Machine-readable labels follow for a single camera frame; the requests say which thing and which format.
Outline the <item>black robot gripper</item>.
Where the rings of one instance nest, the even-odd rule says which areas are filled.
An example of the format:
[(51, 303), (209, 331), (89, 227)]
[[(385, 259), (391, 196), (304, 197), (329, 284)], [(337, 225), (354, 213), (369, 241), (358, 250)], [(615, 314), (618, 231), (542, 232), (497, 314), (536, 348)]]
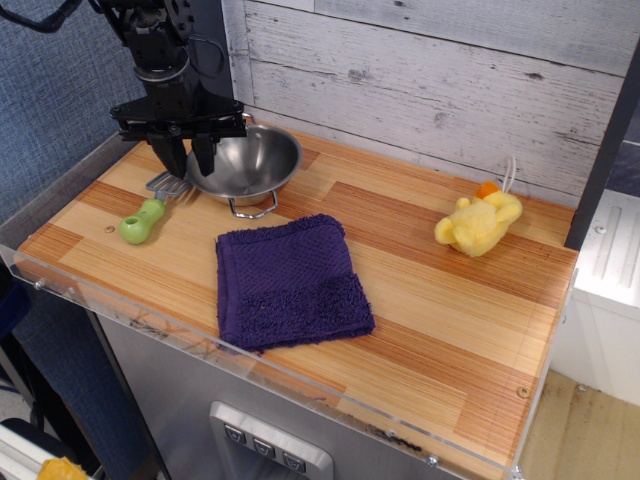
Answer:
[(180, 138), (193, 139), (192, 152), (200, 173), (209, 176), (215, 171), (218, 141), (246, 135), (244, 105), (226, 93), (208, 90), (191, 66), (165, 70), (136, 67), (134, 73), (145, 95), (114, 106), (110, 114), (125, 139), (148, 136), (148, 143), (171, 175), (180, 179), (186, 175), (187, 153)]

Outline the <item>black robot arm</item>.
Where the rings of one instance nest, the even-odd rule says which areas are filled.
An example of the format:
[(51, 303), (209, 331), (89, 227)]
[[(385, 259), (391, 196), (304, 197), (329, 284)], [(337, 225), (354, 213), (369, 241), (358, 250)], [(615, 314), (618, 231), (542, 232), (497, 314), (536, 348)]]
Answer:
[(235, 99), (221, 4), (208, 4), (213, 33), (198, 32), (193, 1), (99, 1), (134, 62), (143, 97), (115, 106), (127, 141), (147, 142), (166, 170), (182, 178), (193, 155), (204, 176), (218, 143), (243, 137), (244, 105)]

